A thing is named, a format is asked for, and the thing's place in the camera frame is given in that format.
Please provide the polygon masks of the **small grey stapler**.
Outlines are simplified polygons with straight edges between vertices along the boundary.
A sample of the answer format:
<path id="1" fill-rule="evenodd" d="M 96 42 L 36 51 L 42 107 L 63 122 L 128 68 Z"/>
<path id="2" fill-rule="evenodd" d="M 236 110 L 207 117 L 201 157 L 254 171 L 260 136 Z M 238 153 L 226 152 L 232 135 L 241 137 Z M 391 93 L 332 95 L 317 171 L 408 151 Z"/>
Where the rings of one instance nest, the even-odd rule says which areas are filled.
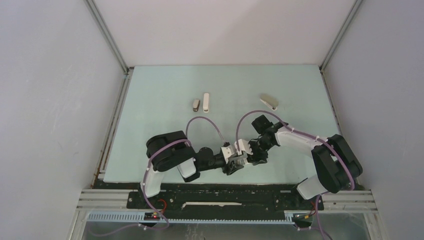
<path id="1" fill-rule="evenodd" d="M 193 104 L 192 104 L 192 110 L 193 110 L 193 112 L 198 112 L 199 111 L 200 104 L 201 104 L 201 100 L 200 99 L 195 99 L 193 101 Z"/>

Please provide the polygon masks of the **white staple box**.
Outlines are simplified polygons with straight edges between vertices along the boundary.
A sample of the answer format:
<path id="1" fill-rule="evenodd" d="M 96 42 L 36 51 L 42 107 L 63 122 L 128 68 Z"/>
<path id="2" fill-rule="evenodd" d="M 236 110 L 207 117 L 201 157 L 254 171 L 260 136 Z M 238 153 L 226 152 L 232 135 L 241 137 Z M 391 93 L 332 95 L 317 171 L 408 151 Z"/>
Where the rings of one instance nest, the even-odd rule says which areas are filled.
<path id="1" fill-rule="evenodd" d="M 240 156 L 240 157 L 236 160 L 236 163 L 237 163 L 238 165 L 242 165 L 242 166 L 244 166 L 244 165 L 248 164 L 249 162 L 248 162 L 247 157 L 242 157 L 242 156 Z"/>

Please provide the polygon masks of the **beige stapler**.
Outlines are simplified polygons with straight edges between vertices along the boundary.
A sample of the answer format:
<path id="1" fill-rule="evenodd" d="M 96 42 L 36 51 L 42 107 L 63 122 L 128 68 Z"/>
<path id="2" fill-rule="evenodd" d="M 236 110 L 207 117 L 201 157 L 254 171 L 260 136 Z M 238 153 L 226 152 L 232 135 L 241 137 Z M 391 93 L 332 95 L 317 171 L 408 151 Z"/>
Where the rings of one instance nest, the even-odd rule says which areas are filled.
<path id="1" fill-rule="evenodd" d="M 260 101 L 265 104 L 268 108 L 270 108 L 272 111 L 276 111 L 279 106 L 279 101 L 274 98 L 271 95 L 268 95 L 266 93 L 262 93 L 259 96 Z"/>

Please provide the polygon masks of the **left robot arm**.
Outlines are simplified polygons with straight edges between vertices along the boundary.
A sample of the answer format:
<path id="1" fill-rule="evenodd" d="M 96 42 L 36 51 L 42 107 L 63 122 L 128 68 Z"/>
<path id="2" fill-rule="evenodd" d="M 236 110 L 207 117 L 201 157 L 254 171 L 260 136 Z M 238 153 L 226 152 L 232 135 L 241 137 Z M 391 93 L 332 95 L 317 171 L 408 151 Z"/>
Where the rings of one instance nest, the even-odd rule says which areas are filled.
<path id="1" fill-rule="evenodd" d="M 242 169 L 253 155 L 252 148 L 245 140 L 234 145 L 225 142 L 219 153 L 214 154 L 208 147 L 195 152 L 183 131 L 175 131 L 151 137 L 146 142 L 148 163 L 140 182 L 141 193 L 138 201 L 145 208 L 153 208 L 158 202 L 158 194 L 165 173 L 177 168 L 184 182 L 192 182 L 201 172 L 222 169 L 226 175 Z"/>

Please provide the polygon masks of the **white stapler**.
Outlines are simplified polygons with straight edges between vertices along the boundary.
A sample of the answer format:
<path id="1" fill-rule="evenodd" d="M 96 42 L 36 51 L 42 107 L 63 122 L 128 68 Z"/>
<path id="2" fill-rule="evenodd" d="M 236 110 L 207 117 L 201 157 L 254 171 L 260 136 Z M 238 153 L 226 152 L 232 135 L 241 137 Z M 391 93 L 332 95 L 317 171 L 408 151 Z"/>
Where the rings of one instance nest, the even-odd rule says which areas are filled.
<path id="1" fill-rule="evenodd" d="M 204 113 L 208 113 L 210 111 L 210 94 L 208 92 L 203 94 L 202 109 Z"/>

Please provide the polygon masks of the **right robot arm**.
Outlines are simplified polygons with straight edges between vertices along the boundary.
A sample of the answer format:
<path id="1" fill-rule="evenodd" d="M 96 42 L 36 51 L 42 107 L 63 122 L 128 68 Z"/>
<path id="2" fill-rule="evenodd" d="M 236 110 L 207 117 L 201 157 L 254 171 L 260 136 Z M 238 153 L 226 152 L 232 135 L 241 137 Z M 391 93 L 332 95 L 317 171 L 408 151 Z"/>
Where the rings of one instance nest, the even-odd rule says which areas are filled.
<path id="1" fill-rule="evenodd" d="M 264 115 L 251 124 L 259 136 L 248 142 L 248 163 L 267 163 L 269 150 L 281 146 L 297 150 L 313 160 L 316 174 L 301 181 L 290 196 L 291 204 L 297 209 L 304 209 L 318 195 L 353 189 L 356 178 L 363 173 L 353 150 L 339 134 L 329 138 L 313 136 L 286 123 L 272 123 Z"/>

